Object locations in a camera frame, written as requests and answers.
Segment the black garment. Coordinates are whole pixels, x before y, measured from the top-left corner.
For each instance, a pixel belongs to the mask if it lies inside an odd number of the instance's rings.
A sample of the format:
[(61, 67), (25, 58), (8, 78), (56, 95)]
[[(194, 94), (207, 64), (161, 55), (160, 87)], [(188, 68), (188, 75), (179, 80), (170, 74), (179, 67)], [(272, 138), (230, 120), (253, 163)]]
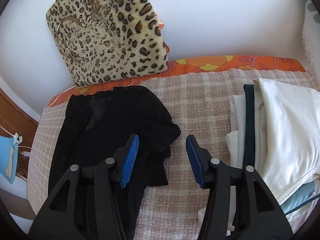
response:
[(180, 133), (161, 100), (146, 87), (72, 96), (55, 146), (48, 188), (52, 190), (71, 165), (97, 165), (136, 134), (139, 147), (130, 181), (116, 191), (125, 236), (133, 239), (146, 187), (168, 184), (164, 160)]

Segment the pink plaid blanket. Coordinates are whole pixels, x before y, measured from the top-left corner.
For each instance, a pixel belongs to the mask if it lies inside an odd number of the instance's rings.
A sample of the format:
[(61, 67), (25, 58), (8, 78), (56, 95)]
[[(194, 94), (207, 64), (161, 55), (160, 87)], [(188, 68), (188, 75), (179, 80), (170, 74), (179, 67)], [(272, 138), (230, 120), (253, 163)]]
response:
[(137, 220), (135, 239), (197, 239), (198, 211), (205, 207), (208, 190), (196, 184), (185, 150), (185, 140), (194, 135), (214, 158), (229, 163), (225, 141), (231, 130), (229, 102), (244, 92), (256, 78), (319, 89), (312, 71), (231, 69), (225, 72), (189, 73), (153, 78), (143, 82), (165, 105), (181, 130), (171, 146), (168, 185), (145, 190)]

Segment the white folded garment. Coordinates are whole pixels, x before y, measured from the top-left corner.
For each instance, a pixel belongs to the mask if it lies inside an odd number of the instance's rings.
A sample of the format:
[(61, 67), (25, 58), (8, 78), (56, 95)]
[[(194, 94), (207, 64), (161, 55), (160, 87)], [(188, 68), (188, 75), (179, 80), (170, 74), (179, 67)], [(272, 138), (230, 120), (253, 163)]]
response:
[(266, 114), (265, 153), (255, 165), (227, 166), (211, 158), (213, 174), (199, 239), (317, 239), (319, 207), (292, 231), (281, 204), (319, 174), (319, 92), (270, 79), (255, 79), (254, 118)]

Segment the orange floral bed sheet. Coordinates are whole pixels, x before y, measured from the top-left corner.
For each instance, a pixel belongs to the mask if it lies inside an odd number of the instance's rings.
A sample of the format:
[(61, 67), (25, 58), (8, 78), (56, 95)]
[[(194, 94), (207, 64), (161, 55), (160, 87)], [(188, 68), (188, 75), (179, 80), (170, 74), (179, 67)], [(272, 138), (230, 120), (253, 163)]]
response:
[(58, 106), (69, 100), (71, 95), (92, 95), (99, 91), (112, 90), (114, 87), (138, 85), (155, 77), (170, 77), (189, 73), (224, 72), (239, 70), (282, 70), (285, 72), (305, 72), (296, 59), (258, 55), (204, 56), (170, 61), (166, 71), (144, 77), (133, 77), (120, 81), (100, 83), (85, 88), (71, 87), (53, 97), (49, 107)]

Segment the light blue folded garment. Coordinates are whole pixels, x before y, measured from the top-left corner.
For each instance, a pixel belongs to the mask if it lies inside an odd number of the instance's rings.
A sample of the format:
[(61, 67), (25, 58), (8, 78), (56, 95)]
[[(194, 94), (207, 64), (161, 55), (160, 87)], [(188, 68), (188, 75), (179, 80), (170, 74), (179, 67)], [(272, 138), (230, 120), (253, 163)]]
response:
[(294, 194), (289, 197), (283, 204), (281, 204), (281, 209), (285, 215), (288, 215), (289, 213), (293, 212), (293, 210), (303, 203), (305, 203), (307, 200), (310, 199), (312, 194), (315, 191), (315, 182), (309, 182), (307, 184), (303, 184), (301, 187), (298, 188), (297, 191), (294, 192)]

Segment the light blue chair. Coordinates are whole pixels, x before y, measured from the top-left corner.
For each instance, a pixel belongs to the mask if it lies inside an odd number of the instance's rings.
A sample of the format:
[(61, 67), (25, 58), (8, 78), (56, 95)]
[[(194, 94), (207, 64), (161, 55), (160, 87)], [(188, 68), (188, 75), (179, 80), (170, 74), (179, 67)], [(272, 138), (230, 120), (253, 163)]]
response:
[(15, 180), (18, 147), (21, 142), (22, 137), (17, 133), (10, 138), (1, 136), (0, 139), (0, 173), (10, 184)]

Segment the wooden cabinet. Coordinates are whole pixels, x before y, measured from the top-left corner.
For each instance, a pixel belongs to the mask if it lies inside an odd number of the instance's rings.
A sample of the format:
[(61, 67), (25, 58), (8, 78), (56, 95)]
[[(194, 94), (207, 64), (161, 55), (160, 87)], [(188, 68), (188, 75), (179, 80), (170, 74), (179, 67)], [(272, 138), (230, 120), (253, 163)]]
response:
[(22, 136), (22, 146), (31, 147), (39, 122), (25, 113), (1, 89), (1, 127), (10, 134)]

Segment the leopard print bag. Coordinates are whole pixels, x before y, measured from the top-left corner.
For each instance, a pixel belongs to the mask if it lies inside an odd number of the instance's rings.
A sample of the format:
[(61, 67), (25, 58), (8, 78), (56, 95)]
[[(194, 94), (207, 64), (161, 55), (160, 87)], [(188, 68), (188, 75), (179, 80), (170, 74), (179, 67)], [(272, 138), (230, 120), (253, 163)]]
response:
[(46, 21), (78, 88), (167, 70), (149, 0), (55, 0)]

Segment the green striped pillow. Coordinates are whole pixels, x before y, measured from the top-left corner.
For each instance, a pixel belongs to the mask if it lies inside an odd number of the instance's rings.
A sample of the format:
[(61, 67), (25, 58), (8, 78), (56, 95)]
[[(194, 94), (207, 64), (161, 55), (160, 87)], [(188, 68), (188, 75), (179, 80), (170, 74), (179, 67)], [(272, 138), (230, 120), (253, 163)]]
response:
[(306, 57), (319, 79), (320, 61), (320, 21), (315, 3), (305, 0), (305, 17), (302, 29), (302, 39)]

